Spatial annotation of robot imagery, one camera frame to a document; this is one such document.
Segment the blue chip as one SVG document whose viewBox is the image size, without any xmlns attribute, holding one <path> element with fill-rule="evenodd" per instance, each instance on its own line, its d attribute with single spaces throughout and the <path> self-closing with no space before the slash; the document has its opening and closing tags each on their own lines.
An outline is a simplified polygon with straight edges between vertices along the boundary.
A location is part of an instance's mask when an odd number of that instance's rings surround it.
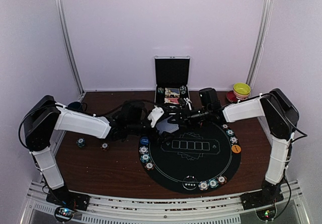
<svg viewBox="0 0 322 224">
<path fill-rule="evenodd" d="M 140 153 L 141 155 L 148 154 L 148 147 L 147 147 L 147 146 L 141 146 L 141 147 L 139 148 L 139 153 Z"/>
<path fill-rule="evenodd" d="M 201 191 L 207 190 L 209 188 L 208 181 L 201 181 L 201 182 L 199 182 L 198 187 L 199 187 L 199 189 Z"/>
<path fill-rule="evenodd" d="M 229 140 L 230 140 L 231 144 L 237 144 L 238 143 L 238 138 L 235 137 L 235 136 L 232 136 Z"/>
</svg>

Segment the blue-backed card deck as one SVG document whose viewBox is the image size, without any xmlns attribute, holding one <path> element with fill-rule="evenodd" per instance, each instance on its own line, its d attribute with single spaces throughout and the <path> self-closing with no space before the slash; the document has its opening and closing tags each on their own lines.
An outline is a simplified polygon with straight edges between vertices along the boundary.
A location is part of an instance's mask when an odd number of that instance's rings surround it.
<svg viewBox="0 0 322 224">
<path fill-rule="evenodd" d="M 159 131 L 159 134 L 162 134 L 164 132 L 174 133 L 175 131 L 179 130 L 179 125 L 168 123 L 168 122 L 159 122 L 156 125 L 156 128 Z"/>
</svg>

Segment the orange 100 chip stack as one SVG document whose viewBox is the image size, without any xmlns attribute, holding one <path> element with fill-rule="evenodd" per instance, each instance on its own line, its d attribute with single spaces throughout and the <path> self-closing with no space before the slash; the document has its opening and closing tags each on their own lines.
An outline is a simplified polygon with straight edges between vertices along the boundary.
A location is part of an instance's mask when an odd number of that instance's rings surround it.
<svg viewBox="0 0 322 224">
<path fill-rule="evenodd" d="M 100 149 L 102 151 L 107 151 L 109 149 L 109 144 L 106 142 L 102 143 Z"/>
</svg>

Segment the green 50 chip stack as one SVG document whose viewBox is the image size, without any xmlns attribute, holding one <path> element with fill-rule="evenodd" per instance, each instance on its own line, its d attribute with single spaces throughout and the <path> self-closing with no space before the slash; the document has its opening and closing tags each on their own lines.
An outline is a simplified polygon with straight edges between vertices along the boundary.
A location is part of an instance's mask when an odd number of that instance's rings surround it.
<svg viewBox="0 0 322 224">
<path fill-rule="evenodd" d="M 79 147 L 79 148 L 83 148 L 85 147 L 86 145 L 86 141 L 84 138 L 79 138 L 77 141 L 76 141 L 76 145 Z"/>
</svg>

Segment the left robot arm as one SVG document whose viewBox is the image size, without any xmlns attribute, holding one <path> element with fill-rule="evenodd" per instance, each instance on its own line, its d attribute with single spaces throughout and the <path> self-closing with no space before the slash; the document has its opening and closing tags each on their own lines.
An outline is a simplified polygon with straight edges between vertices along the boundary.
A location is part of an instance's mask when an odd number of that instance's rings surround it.
<svg viewBox="0 0 322 224">
<path fill-rule="evenodd" d="M 21 143 L 29 150 L 47 182 L 50 194 L 60 205 L 74 203 L 74 197 L 64 182 L 50 148 L 53 131 L 70 131 L 115 141 L 125 139 L 130 134 L 155 132 L 156 122 L 164 113 L 161 108 L 155 107 L 142 118 L 146 108 L 139 100 L 126 101 L 119 109 L 112 117 L 108 114 L 83 113 L 57 103 L 52 96 L 46 95 L 22 120 L 19 129 L 24 130 L 25 138 Z"/>
</svg>

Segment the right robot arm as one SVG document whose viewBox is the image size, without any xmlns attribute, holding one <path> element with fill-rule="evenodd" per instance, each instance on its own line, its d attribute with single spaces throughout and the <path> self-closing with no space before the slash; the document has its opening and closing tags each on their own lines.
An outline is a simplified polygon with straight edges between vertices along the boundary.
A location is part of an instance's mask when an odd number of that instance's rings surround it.
<svg viewBox="0 0 322 224">
<path fill-rule="evenodd" d="M 240 198 L 244 208 L 272 205 L 282 199 L 281 184 L 291 159 L 292 144 L 299 112 L 279 89 L 251 97 L 234 104 L 221 106 L 213 88 L 199 91 L 203 107 L 191 110 L 181 107 L 175 115 L 180 125 L 199 123 L 205 120 L 215 123 L 233 123 L 249 118 L 264 117 L 272 138 L 270 160 L 260 191 L 245 193 Z"/>
</svg>

